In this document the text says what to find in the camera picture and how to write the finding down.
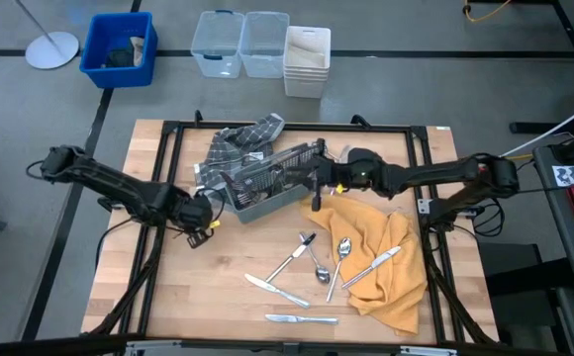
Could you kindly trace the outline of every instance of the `knife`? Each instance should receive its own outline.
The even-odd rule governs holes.
[[[268,320],[276,322],[319,322],[329,325],[337,325],[337,317],[308,317],[281,314],[266,314]]]
[[[384,263],[384,261],[386,261],[387,259],[393,257],[397,252],[399,252],[402,248],[399,246],[395,246],[391,249],[389,249],[388,251],[380,254],[379,256],[377,256],[377,258],[375,258],[375,260],[373,261],[373,263],[370,264],[370,267],[366,268],[365,270],[359,272],[359,274],[353,278],[351,278],[348,282],[344,283],[342,285],[343,289],[346,289],[352,285],[354,285],[355,283],[357,283],[357,281],[359,281],[360,279],[362,279],[362,277],[366,276],[367,274],[369,274],[372,270],[374,270],[375,268],[377,268],[377,266],[379,266],[380,264]]]
[[[280,266],[278,266],[278,268],[276,268],[276,270],[269,275],[269,277],[267,277],[265,282],[267,283],[271,282],[271,280],[273,280],[274,277],[278,276],[278,274],[280,273],[280,271],[283,270],[283,268],[287,267],[289,262],[291,262],[294,258],[300,257],[300,255],[303,254],[303,252],[307,249],[307,246],[309,246],[309,244],[311,243],[311,241],[314,240],[314,238],[316,238],[316,234],[312,233],[311,236],[309,236],[306,240],[304,240],[303,243],[301,243],[300,246],[298,246],[298,248],[296,248],[296,250],[292,252],[292,254],[289,257],[287,257],[287,259],[284,260],[283,263],[281,263]]]
[[[269,283],[267,283],[267,282],[265,282],[265,281],[263,281],[263,280],[261,280],[261,279],[259,279],[259,278],[256,278],[256,277],[254,277],[254,276],[248,275],[247,273],[245,273],[245,278],[246,278],[249,282],[251,282],[251,283],[255,284],[256,286],[258,286],[258,287],[264,289],[265,291],[269,291],[269,292],[272,292],[272,293],[277,293],[277,294],[279,294],[279,295],[281,295],[281,296],[287,298],[288,300],[294,302],[295,304],[299,305],[300,307],[302,307],[302,308],[304,308],[304,309],[307,309],[307,308],[309,307],[309,302],[303,301],[303,300],[301,300],[300,298],[298,298],[298,297],[296,297],[296,296],[293,296],[293,295],[290,295],[290,294],[287,293],[287,292],[283,292],[283,291],[279,290],[278,288],[276,288],[276,287],[270,285]]]

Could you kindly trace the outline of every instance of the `gray dish towel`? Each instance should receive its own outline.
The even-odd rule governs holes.
[[[284,127],[285,121],[272,113],[254,125],[215,133],[206,160],[196,167],[199,173],[197,185],[224,188],[225,182],[219,173],[232,176],[243,165],[273,154],[271,142],[276,140]]]

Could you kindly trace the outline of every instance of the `white stand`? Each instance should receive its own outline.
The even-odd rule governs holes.
[[[32,41],[26,49],[26,62],[34,68],[53,69],[69,63],[78,53],[78,39],[76,36],[65,32],[53,32],[48,34],[37,19],[21,3],[15,0],[21,10],[41,30],[42,36]]]

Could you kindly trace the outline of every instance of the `orange towel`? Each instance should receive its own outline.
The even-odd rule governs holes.
[[[350,254],[339,269],[344,281],[368,268],[383,252],[401,246],[395,256],[349,287],[348,302],[361,315],[372,315],[393,327],[397,334],[417,334],[419,302],[424,297],[427,280],[421,243],[410,220],[399,213],[386,216],[344,197],[324,197],[319,212],[311,211],[310,202],[303,201],[301,212],[332,234],[335,263],[339,242],[344,237],[351,240]]]

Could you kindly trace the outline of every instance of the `gray floor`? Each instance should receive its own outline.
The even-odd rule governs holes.
[[[81,45],[91,16],[128,11],[129,0],[25,0],[50,31],[70,31]],[[287,12],[292,25],[329,27],[335,49],[570,50],[549,7],[508,6],[470,24],[458,0],[316,2],[143,0],[159,47],[187,49],[201,11]],[[574,22],[574,1],[562,3]],[[492,6],[474,5],[474,14]],[[10,0],[0,0],[0,48],[24,48],[38,34]],[[101,91],[78,70],[38,71],[21,57],[0,57],[0,341],[15,340],[48,251],[66,187],[25,176],[51,145],[83,144]],[[288,98],[282,81],[206,79],[192,58],[158,58],[153,84],[115,90],[95,157],[120,168],[135,119],[255,120],[276,112],[288,121],[345,123],[361,114],[373,124],[450,126],[459,154],[502,153],[530,139],[511,121],[560,121],[574,112],[574,60],[333,58],[321,101]],[[539,182],[523,171],[525,188]],[[108,214],[85,192],[52,290],[40,337],[76,335],[93,278],[97,240]],[[563,256],[542,195],[505,202],[508,219],[496,243],[538,243],[544,259]]]

